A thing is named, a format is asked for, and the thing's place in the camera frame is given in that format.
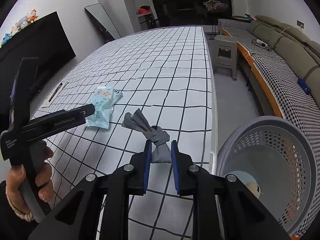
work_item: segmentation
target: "white grid mat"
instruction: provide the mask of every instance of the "white grid mat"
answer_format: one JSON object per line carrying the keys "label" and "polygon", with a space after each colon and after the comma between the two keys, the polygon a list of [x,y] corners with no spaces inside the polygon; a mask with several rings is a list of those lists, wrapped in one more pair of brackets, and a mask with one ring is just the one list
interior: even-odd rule
{"label": "white grid mat", "polygon": [[[208,168],[212,95],[201,27],[150,30],[110,42],[64,81],[68,84],[52,105],[34,117],[82,106],[99,85],[122,90],[123,97],[114,106],[108,130],[82,125],[47,139],[54,151],[49,162],[55,204],[86,174],[110,174],[143,151],[142,133],[121,126],[124,114],[137,108],[150,125],[161,126],[170,141],[177,140],[181,152]],[[192,197],[177,196],[171,164],[151,164],[147,193],[130,196],[129,203],[130,240],[191,237]]]}

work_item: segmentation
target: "blue package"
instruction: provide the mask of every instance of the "blue package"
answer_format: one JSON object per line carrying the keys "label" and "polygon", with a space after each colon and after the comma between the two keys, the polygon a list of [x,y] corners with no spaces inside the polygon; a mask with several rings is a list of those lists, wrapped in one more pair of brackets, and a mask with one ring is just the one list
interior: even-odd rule
{"label": "blue package", "polygon": [[310,87],[307,85],[306,81],[302,78],[298,79],[298,85],[302,88],[302,90],[307,94],[310,95],[311,93],[311,89]]}
{"label": "blue package", "polygon": [[97,87],[89,98],[89,104],[93,104],[95,112],[86,117],[85,126],[97,126],[109,128],[110,115],[113,112],[113,105],[122,96],[122,92],[113,87]]}

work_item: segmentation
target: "plastic stool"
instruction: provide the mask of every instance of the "plastic stool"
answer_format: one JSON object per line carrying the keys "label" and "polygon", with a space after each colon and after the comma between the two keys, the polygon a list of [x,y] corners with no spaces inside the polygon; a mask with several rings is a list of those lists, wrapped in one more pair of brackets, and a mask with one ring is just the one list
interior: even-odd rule
{"label": "plastic stool", "polygon": [[213,41],[212,66],[232,69],[232,80],[237,80],[237,47],[234,37],[217,35]]}

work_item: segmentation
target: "knotted cloth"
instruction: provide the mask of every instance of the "knotted cloth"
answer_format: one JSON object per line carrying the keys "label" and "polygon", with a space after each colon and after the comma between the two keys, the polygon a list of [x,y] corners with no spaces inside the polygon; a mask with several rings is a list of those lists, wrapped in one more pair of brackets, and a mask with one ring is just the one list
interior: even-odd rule
{"label": "knotted cloth", "polygon": [[151,163],[171,163],[171,151],[166,144],[170,141],[170,135],[160,126],[150,126],[139,108],[133,115],[130,113],[124,115],[122,127],[142,132],[148,140],[155,144],[156,148],[152,152]]}

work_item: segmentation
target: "human hand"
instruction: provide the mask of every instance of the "human hand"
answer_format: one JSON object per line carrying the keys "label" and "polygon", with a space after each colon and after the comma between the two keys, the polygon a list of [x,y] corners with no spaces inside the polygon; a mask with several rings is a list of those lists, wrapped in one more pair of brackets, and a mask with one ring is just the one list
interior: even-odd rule
{"label": "human hand", "polygon": [[[45,148],[46,159],[53,156],[53,151],[47,146]],[[51,181],[52,168],[49,163],[44,163],[41,171],[36,176],[36,185],[43,187],[39,190],[39,198],[44,202],[49,202],[53,195],[53,184]],[[12,166],[8,172],[6,186],[7,196],[11,200],[13,206],[24,214],[30,213],[30,208],[23,199],[22,193],[19,190],[20,184],[26,178],[26,170],[23,165]]]}

